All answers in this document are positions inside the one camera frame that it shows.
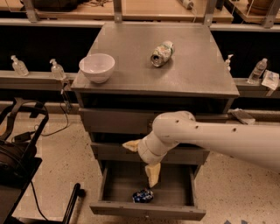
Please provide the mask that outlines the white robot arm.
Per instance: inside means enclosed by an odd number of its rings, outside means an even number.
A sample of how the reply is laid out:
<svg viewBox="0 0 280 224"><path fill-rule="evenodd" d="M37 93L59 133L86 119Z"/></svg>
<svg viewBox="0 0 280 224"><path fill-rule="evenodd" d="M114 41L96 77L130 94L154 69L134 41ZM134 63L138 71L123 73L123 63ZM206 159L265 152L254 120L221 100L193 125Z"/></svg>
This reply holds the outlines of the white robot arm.
<svg viewBox="0 0 280 224"><path fill-rule="evenodd" d="M142 139L128 141L146 163L149 186L158 183L161 161L179 144L194 144L233 158L280 172L280 128L268 125L198 122L188 111L158 115L152 131Z"/></svg>

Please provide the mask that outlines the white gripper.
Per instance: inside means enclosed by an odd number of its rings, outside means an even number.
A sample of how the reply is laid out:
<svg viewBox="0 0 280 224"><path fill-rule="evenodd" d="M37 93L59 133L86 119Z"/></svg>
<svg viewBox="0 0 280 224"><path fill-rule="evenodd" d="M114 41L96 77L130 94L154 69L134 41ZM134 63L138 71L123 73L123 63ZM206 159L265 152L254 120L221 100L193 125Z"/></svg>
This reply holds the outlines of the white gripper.
<svg viewBox="0 0 280 224"><path fill-rule="evenodd" d="M164 142L152 131L143 139L131 140L122 146L129 151L138 151L140 158L148 164L145 166L145 172L148 177L149 186L153 187L158 183L161 169L160 162L169 150L178 145L177 142Z"/></svg>

